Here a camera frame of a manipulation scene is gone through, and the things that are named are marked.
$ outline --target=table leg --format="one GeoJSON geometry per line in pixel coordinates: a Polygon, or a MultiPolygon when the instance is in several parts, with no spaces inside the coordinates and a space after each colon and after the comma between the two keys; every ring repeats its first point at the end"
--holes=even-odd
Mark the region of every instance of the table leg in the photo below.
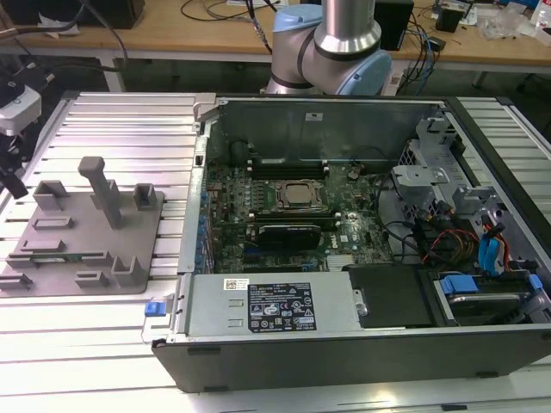
{"type": "Polygon", "coordinates": [[[473,86],[476,89],[480,89],[482,87],[482,82],[484,82],[484,79],[486,79],[487,74],[488,74],[487,71],[476,72],[476,75],[474,75],[474,79],[473,79],[473,86]]]}
{"type": "Polygon", "coordinates": [[[410,65],[409,60],[393,60],[393,68],[388,75],[385,84],[382,87],[381,95],[383,96],[396,96],[398,92],[399,83],[404,76],[404,71],[410,65]]]}
{"type": "MultiPolygon", "coordinates": [[[[116,67],[115,58],[100,56],[99,59],[103,66],[116,67]]],[[[110,92],[124,92],[126,90],[120,73],[105,71],[103,74],[110,92]]]]}

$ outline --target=blue tab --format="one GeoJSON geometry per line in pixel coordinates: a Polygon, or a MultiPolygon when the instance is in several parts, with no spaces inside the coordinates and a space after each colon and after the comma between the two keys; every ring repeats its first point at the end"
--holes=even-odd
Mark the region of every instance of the blue tab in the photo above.
{"type": "Polygon", "coordinates": [[[536,274],[530,274],[528,276],[528,281],[530,281],[530,285],[536,291],[543,289],[542,281],[540,280],[540,277],[538,277],[536,274]]]}
{"type": "Polygon", "coordinates": [[[320,24],[321,6],[317,4],[296,4],[277,10],[274,20],[274,32],[287,32],[297,28],[309,28],[320,24]]]}
{"type": "Polygon", "coordinates": [[[474,277],[467,274],[447,275],[440,280],[440,286],[444,294],[477,293],[479,288],[474,282],[474,277]]]}
{"type": "Polygon", "coordinates": [[[497,277],[496,260],[500,250],[499,241],[496,238],[482,238],[479,245],[479,265],[489,275],[497,277]]]}
{"type": "Polygon", "coordinates": [[[149,302],[145,305],[146,317],[164,317],[166,315],[166,303],[157,301],[149,302]]]}

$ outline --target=warning label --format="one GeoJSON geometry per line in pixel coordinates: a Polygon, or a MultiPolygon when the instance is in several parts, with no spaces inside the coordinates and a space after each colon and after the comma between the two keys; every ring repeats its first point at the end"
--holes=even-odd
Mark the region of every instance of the warning label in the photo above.
{"type": "Polygon", "coordinates": [[[253,333],[316,330],[309,282],[250,284],[249,330],[253,333]]]}

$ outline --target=barcode sticker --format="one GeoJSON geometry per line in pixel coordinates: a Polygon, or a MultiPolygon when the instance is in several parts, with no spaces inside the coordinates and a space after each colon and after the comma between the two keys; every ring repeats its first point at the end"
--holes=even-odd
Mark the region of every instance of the barcode sticker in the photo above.
{"type": "Polygon", "coordinates": [[[224,289],[225,290],[246,290],[249,286],[248,278],[225,278],[224,289]]]}

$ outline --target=vertical post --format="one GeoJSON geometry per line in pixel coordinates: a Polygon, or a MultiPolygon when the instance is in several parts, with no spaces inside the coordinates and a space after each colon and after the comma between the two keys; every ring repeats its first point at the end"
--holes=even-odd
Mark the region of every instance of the vertical post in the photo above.
{"type": "Polygon", "coordinates": [[[105,218],[111,228],[117,229],[122,221],[121,211],[103,174],[104,167],[105,161],[102,157],[83,157],[78,165],[78,173],[90,181],[90,186],[94,190],[97,202],[102,206],[105,218]]]}
{"type": "MultiPolygon", "coordinates": [[[[107,67],[117,67],[115,63],[115,58],[111,56],[100,55],[100,63],[102,66],[107,67]]],[[[124,87],[124,82],[122,81],[122,76],[120,73],[113,71],[105,71],[104,73],[105,80],[109,87],[109,92],[124,92],[126,88],[124,87]]]]}
{"type": "Polygon", "coordinates": [[[486,79],[486,75],[488,74],[487,71],[477,71],[474,75],[473,79],[473,86],[476,89],[480,89],[482,87],[482,82],[484,82],[484,79],[486,79]]]}

